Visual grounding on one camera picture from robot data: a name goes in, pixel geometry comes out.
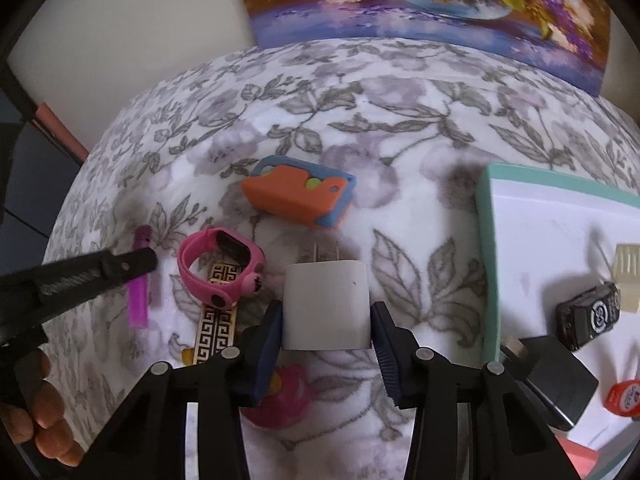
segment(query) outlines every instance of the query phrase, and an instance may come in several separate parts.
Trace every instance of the canvas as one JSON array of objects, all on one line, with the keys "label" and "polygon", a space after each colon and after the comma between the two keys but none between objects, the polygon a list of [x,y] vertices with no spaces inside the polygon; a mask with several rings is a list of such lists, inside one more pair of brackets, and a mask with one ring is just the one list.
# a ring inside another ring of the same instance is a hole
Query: canvas
[{"label": "canvas", "polygon": [[597,95],[609,49],[603,0],[244,0],[258,46],[400,37],[475,47]]}]

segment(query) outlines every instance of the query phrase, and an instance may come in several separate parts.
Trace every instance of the finger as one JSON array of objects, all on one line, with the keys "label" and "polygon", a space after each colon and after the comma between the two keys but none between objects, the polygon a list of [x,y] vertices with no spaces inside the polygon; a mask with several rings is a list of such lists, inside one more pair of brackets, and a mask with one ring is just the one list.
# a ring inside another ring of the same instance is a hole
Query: finger
[{"label": "finger", "polygon": [[38,450],[47,458],[58,458],[69,451],[74,444],[74,436],[67,421],[63,418],[50,428],[39,428],[35,443]]},{"label": "finger", "polygon": [[49,357],[40,349],[38,349],[38,352],[40,352],[40,359],[41,359],[41,368],[42,368],[42,378],[46,378],[49,377],[49,374],[51,373],[51,361],[49,360]]},{"label": "finger", "polygon": [[70,467],[78,467],[79,463],[84,456],[84,450],[80,447],[80,444],[74,441],[71,449],[67,451],[64,455],[58,457],[58,460],[62,462],[64,465],[68,465]]},{"label": "finger", "polygon": [[14,444],[23,444],[33,437],[33,422],[25,410],[0,404],[0,419]]},{"label": "finger", "polygon": [[31,415],[41,428],[50,428],[65,415],[65,401],[47,381],[42,381],[42,387],[33,396]]}]

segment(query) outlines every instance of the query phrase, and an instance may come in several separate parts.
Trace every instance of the white wall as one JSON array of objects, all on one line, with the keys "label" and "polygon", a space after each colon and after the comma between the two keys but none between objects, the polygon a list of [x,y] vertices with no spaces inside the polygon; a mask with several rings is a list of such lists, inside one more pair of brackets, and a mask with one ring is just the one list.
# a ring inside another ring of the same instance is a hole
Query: white wall
[{"label": "white wall", "polygon": [[[47,0],[9,64],[88,149],[139,92],[254,44],[241,0]],[[640,119],[640,54],[612,22],[603,95]]]}]

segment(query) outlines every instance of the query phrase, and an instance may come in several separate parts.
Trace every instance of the purple tube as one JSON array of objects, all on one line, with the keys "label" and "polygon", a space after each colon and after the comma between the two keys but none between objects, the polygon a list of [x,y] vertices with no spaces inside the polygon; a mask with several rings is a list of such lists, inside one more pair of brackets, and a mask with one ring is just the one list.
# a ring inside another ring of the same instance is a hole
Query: purple tube
[{"label": "purple tube", "polygon": [[[151,227],[148,225],[136,228],[132,249],[135,251],[149,247],[151,235]],[[127,283],[129,289],[129,328],[148,328],[149,326],[147,276],[145,274]]]}]

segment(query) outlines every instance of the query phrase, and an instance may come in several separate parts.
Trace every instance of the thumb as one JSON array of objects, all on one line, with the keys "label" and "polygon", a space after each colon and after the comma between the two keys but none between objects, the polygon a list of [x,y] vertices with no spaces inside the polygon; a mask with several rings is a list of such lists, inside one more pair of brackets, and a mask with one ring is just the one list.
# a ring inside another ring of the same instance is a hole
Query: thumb
[{"label": "thumb", "polygon": [[23,444],[33,437],[33,421],[25,410],[0,404],[0,420],[14,444]]}]

